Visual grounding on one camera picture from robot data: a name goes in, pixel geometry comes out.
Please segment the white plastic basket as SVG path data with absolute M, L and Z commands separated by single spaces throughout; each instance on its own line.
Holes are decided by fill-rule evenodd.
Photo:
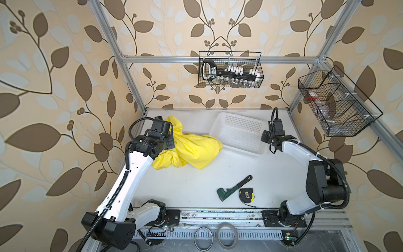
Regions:
M 265 123 L 243 115 L 220 113 L 209 132 L 222 146 L 234 152 L 250 156 L 262 156 L 267 144 L 261 141 Z

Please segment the yellow trousers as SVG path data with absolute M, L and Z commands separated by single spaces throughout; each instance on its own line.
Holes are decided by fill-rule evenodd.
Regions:
M 165 150 L 153 161 L 156 170 L 187 164 L 198 170 L 210 165 L 222 150 L 222 143 L 209 135 L 183 133 L 182 123 L 174 116 L 166 118 L 173 125 L 174 149 Z

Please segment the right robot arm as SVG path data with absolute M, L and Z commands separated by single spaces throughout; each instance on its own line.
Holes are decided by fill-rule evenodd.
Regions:
M 306 166 L 305 190 L 293 199 L 283 201 L 279 207 L 278 221 L 282 226 L 293 225 L 298 218 L 321 209 L 344 209 L 350 200 L 350 189 L 343 163 L 328 159 L 313 149 L 286 135 L 283 123 L 275 118 L 268 122 L 269 129 L 262 133 L 261 141 L 277 151 L 290 155 Z

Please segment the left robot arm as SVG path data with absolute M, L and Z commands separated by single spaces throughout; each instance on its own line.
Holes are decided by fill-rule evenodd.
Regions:
M 146 224 L 165 220 L 166 204 L 151 199 L 133 211 L 129 206 L 135 191 L 151 167 L 153 161 L 165 150 L 174 149 L 174 127 L 162 117 L 150 119 L 152 127 L 144 134 L 133 136 L 124 151 L 125 164 L 117 181 L 95 212 L 87 212 L 82 218 L 86 234 L 77 247 L 82 251 L 89 238 L 107 245 L 108 248 L 125 249 L 135 232 Z

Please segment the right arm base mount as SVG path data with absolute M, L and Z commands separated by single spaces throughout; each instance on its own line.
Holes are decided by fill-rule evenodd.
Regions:
M 291 215 L 279 210 L 265 210 L 261 212 L 265 227 L 295 228 L 307 227 L 303 215 Z

